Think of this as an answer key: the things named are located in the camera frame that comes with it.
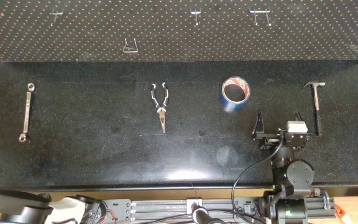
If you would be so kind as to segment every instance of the wrench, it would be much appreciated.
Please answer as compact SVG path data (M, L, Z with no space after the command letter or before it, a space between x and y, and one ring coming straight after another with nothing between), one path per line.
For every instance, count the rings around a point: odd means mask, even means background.
M33 83L27 84L29 91L27 92L27 98L25 100L25 114L24 114L24 128L23 133L20 134L19 141L25 142L27 140L27 132L29 130L29 116L30 116L30 103L31 103L31 93L35 90L35 85Z

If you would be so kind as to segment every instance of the black tabletop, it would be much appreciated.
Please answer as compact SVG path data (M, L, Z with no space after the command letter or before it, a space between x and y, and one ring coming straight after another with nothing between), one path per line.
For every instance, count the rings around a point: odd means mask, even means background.
M250 85L246 105L224 111L222 82ZM298 110L314 131L312 80L323 135L296 153L315 170L314 185L358 184L358 61L31 62L0 65L0 187L120 189L227 187L268 156L250 135L259 109L274 133ZM19 142L27 84L36 85L30 141ZM150 90L170 102L162 133ZM269 164L245 187L268 187Z

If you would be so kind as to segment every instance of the roll of blue tape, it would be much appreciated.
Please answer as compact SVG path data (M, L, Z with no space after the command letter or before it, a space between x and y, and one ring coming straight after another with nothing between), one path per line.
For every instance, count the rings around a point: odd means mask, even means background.
M243 100L241 100L241 101L233 101L233 100L230 100L226 96L225 88L230 86L230 85L237 85L244 91L244 99ZM231 109L242 108L245 105L246 101L248 100L249 95L250 95L249 85L248 85L247 81L245 81L243 78L230 77L226 81L224 81L223 84L222 84L221 98L222 98L223 105L226 108L231 108Z

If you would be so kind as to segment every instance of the wrench head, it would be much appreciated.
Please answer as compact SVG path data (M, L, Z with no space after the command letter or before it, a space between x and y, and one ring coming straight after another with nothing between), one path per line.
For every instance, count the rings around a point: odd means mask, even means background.
M306 83L303 87L306 87L308 85L311 85L312 87L319 87L319 86L325 86L326 83L325 82L318 82L318 81L310 81L310 82Z
M25 142L26 140L27 140L27 136L24 133L20 134L19 141Z
M29 91L34 91L35 85L33 83L29 83L29 84L27 84L27 88L29 89Z

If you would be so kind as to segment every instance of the pegboard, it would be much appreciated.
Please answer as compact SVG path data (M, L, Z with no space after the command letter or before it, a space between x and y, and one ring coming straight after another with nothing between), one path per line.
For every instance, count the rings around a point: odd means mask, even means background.
M250 11L266 9L271 26L266 13L257 14L256 25ZM194 10L201 11L198 25ZM54 22L53 12L63 14ZM123 52L125 38L136 53ZM358 1L0 0L0 58L358 59Z

